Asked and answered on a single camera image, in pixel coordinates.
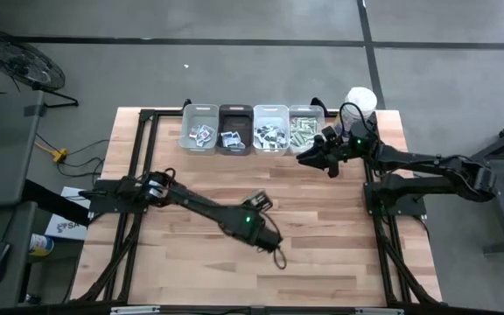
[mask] dark gray plastic bin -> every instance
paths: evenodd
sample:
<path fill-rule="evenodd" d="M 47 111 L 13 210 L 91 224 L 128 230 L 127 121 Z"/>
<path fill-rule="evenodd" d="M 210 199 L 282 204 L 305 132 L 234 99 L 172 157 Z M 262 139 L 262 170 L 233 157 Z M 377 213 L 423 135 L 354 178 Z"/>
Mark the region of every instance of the dark gray plastic bin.
<path fill-rule="evenodd" d="M 223 155 L 246 156 L 252 150 L 254 108 L 250 105 L 225 104 L 219 107 L 217 150 Z M 225 148 L 221 132 L 238 132 L 244 149 Z"/>

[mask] plastic storage bin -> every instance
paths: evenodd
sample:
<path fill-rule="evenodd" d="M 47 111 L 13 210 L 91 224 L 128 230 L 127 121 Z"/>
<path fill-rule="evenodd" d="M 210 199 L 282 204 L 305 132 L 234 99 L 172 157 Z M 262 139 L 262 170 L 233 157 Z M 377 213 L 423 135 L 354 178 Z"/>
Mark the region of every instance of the plastic storage bin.
<path fill-rule="evenodd" d="M 211 140 L 199 147 L 196 139 L 190 137 L 192 128 L 207 125 L 214 129 Z M 188 154 L 213 155 L 219 127 L 219 107 L 217 105 L 190 104 L 184 107 L 182 116 L 182 130 L 180 131 L 180 146 Z"/>
<path fill-rule="evenodd" d="M 326 126 L 326 120 L 324 118 L 324 109 L 320 106 L 312 105 L 292 105 L 289 107 L 289 122 L 290 122 L 290 140 L 293 138 L 293 118 L 314 118 L 316 119 L 316 127 L 313 131 L 314 134 L 319 134 L 322 129 Z M 297 155 L 307 151 L 312 147 L 312 144 L 305 144 L 302 146 L 295 146 L 293 142 L 290 142 L 289 151 L 293 155 Z"/>
<path fill-rule="evenodd" d="M 245 156 L 252 150 L 254 134 L 254 109 L 250 105 L 226 104 L 219 107 L 219 128 L 217 136 L 217 150 L 224 155 Z M 223 132 L 238 132 L 244 148 L 226 148 L 223 146 Z"/>
<path fill-rule="evenodd" d="M 256 132 L 262 126 L 277 126 L 283 133 L 285 145 L 283 148 L 267 149 L 256 137 Z M 254 149 L 256 154 L 264 156 L 282 156 L 289 149 L 289 109 L 285 105 L 254 106 Z"/>

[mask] clear plastic bin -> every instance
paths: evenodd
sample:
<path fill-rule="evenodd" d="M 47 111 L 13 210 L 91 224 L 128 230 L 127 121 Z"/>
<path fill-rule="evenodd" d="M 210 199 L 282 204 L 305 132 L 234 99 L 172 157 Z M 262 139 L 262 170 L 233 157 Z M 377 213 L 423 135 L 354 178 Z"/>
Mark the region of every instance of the clear plastic bin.
<path fill-rule="evenodd" d="M 192 128 L 207 125 L 214 129 L 210 135 L 211 140 L 199 147 L 196 139 L 190 137 Z M 217 128 L 219 127 L 219 107 L 217 105 L 190 104 L 184 107 L 182 116 L 182 129 L 180 131 L 180 147 L 188 154 L 213 155 L 217 141 Z"/>
<path fill-rule="evenodd" d="M 289 122 L 290 122 L 290 140 L 293 137 L 293 130 L 291 128 L 293 118 L 315 118 L 316 119 L 316 130 L 315 133 L 319 134 L 326 125 L 326 119 L 324 118 L 324 109 L 320 106 L 312 105 L 292 105 L 289 107 Z M 310 149 L 311 144 L 303 146 L 295 146 L 290 143 L 289 151 L 292 155 L 298 155 Z"/>
<path fill-rule="evenodd" d="M 256 137 L 256 129 L 265 125 L 274 125 L 285 134 L 286 144 L 283 148 L 264 149 Z M 256 105 L 254 106 L 254 149 L 257 155 L 282 156 L 289 149 L 289 109 L 285 105 Z"/>

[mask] small parts in bin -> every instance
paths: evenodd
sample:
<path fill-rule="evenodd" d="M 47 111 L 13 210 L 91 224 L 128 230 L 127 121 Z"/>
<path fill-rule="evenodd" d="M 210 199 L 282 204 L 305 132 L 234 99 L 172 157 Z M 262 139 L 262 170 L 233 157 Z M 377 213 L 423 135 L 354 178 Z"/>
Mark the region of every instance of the small parts in bin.
<path fill-rule="evenodd" d="M 215 132 L 215 129 L 207 126 L 207 125 L 201 125 L 201 126 L 193 126 L 192 129 L 190 130 L 190 138 L 196 139 L 196 144 L 199 147 L 202 147 L 203 144 L 206 142 L 211 141 L 212 137 L 211 135 Z"/>
<path fill-rule="evenodd" d="M 292 118 L 290 121 L 290 143 L 296 147 L 313 145 L 314 136 L 318 129 L 317 124 L 316 118 Z"/>
<path fill-rule="evenodd" d="M 254 137 L 258 138 L 263 149 L 284 149 L 287 147 L 285 131 L 272 124 L 256 128 Z"/>
<path fill-rule="evenodd" d="M 242 143 L 241 136 L 238 132 L 221 132 L 221 138 L 223 139 L 223 146 L 225 148 L 236 148 L 236 149 L 244 149 L 246 145 Z"/>

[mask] desk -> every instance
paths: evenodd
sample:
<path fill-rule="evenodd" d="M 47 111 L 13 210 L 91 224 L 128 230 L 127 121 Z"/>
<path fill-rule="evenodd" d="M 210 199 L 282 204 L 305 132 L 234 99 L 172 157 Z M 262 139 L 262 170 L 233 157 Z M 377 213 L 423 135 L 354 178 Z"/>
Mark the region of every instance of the desk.
<path fill-rule="evenodd" d="M 139 111 L 118 109 L 104 179 L 128 173 Z M 399 113 L 377 114 L 382 140 L 406 150 Z M 265 189 L 274 202 L 269 213 L 281 229 L 289 265 L 279 270 L 271 255 L 228 239 L 214 222 L 179 206 L 152 207 L 143 217 L 130 304 L 385 305 L 375 231 L 362 199 L 365 174 L 360 159 L 340 164 L 339 177 L 328 178 L 291 156 L 189 156 L 179 148 L 180 124 L 180 117 L 161 118 L 151 169 L 173 167 L 178 182 L 222 203 L 238 203 L 255 189 Z M 143 142 L 137 174 L 143 168 Z M 105 214 L 88 227 L 72 298 L 85 293 L 104 270 L 117 221 L 117 214 Z M 405 262 L 440 300 L 422 226 L 398 217 L 398 227 Z M 396 270 L 390 273 L 400 297 Z M 122 276 L 121 265 L 114 297 Z"/>
<path fill-rule="evenodd" d="M 10 243 L 11 248 L 7 258 L 8 264 L 5 275 L 0 283 L 0 308 L 16 307 L 18 301 L 24 298 L 24 296 L 20 296 L 20 293 L 25 276 L 28 277 L 28 274 L 25 274 L 25 268 L 36 208 L 37 205 L 34 202 L 0 207 L 0 241 L 12 213 L 15 212 L 6 240 Z"/>

